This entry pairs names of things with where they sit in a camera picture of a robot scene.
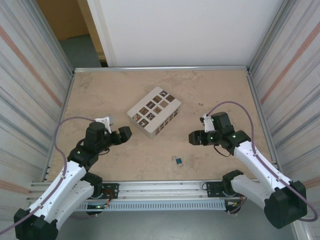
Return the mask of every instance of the white wall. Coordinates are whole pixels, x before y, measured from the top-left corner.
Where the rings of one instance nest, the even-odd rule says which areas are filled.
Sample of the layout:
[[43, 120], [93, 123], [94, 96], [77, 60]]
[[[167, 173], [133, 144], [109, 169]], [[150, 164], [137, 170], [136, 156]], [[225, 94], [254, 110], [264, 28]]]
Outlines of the white wall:
[[111, 67], [249, 65], [283, 0], [88, 0]]

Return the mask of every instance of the wooden table surface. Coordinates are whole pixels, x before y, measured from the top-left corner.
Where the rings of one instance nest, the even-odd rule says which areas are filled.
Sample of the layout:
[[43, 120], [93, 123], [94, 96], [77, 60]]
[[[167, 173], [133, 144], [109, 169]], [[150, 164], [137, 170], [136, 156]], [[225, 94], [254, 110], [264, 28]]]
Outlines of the wooden table surface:
[[[180, 100], [181, 111], [151, 140], [130, 124], [127, 111], [156, 86]], [[100, 156], [90, 169], [104, 181], [214, 180], [235, 169], [254, 178], [234, 156], [223, 157], [212, 146], [189, 144], [189, 133], [204, 129], [199, 118], [223, 101], [235, 101], [246, 107], [255, 127], [255, 144], [270, 159], [243, 70], [77, 73], [64, 117], [95, 119], [112, 115], [113, 131], [122, 126], [131, 128], [131, 139], [125, 144], [112, 146], [110, 152]], [[225, 104], [215, 112], [228, 113], [236, 131], [244, 130], [251, 135], [250, 122], [238, 106]], [[61, 127], [57, 145], [66, 156], [85, 137], [89, 123], [75, 119]], [[183, 167], [178, 167], [172, 156], [181, 158]], [[63, 159], [55, 151], [47, 179], [54, 180], [62, 167]]]

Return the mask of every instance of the orange stripe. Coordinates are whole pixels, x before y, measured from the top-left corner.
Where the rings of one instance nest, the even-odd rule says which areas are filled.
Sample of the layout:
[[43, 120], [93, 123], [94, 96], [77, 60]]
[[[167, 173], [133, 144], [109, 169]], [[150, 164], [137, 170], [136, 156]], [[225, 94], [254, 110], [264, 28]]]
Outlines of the orange stripe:
[[307, 180], [303, 184], [304, 184], [306, 189], [311, 189], [311, 188], [314, 188], [316, 186], [320, 186], [320, 176], [317, 176], [315, 178]]
[[46, 92], [53, 98], [53, 100], [58, 104], [59, 107], [62, 106], [62, 102], [59, 98], [54, 94], [54, 92], [50, 89], [50, 87], [45, 83], [43, 78], [37, 72], [37, 70], [32, 66], [32, 64], [28, 61], [25, 55], [19, 50], [17, 45], [12, 41], [9, 35], [5, 32], [5, 30], [0, 26], [0, 36], [6, 42], [6, 44], [12, 49], [12, 51], [17, 55], [17, 57], [21, 60], [21, 62], [25, 65], [25, 67], [32, 73], [35, 79], [41, 84], [41, 86], [46, 90]]
[[309, 34], [309, 36], [305, 39], [299, 50], [296, 52], [294, 57], [291, 59], [291, 61], [288, 63], [288, 65], [282, 70], [280, 75], [276, 78], [274, 83], [271, 85], [270, 89], [266, 92], [264, 97], [261, 99], [261, 103], [264, 104], [266, 99], [269, 97], [271, 92], [276, 88], [276, 86], [280, 83], [280, 81], [285, 77], [287, 72], [290, 70], [290, 68], [293, 66], [293, 64], [297, 61], [297, 59], [304, 53], [304, 51], [309, 47], [309, 45], [313, 42], [313, 40], [316, 38], [318, 33], [320, 32], [320, 22], [315, 26], [315, 28], [312, 30], [312, 32]]
[[26, 189], [22, 186], [18, 186], [18, 185], [11, 183], [11, 182], [2, 181], [2, 180], [0, 180], [0, 189], [7, 190], [10, 192], [19, 193], [19, 194], [25, 194], [25, 195], [29, 194], [29, 189]]

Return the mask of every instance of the corrugated metal wall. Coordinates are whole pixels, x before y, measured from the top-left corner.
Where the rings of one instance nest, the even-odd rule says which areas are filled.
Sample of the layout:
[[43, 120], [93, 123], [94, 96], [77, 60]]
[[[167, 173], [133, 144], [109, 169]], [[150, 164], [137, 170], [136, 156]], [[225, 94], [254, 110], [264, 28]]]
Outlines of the corrugated metal wall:
[[0, 1], [0, 230], [47, 167], [73, 75], [56, 43], [34, 1]]
[[[320, 1], [292, 5], [263, 58], [253, 84], [271, 131], [279, 164], [302, 181], [320, 210]], [[320, 222], [310, 223], [314, 239]]]

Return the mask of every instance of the white box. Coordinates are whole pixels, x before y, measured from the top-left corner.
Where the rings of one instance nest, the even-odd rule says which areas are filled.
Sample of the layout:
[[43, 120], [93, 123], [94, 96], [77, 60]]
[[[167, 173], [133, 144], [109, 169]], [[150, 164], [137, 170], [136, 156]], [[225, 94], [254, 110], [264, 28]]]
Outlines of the white box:
[[156, 87], [128, 112], [132, 124], [153, 139], [180, 112], [181, 102]]

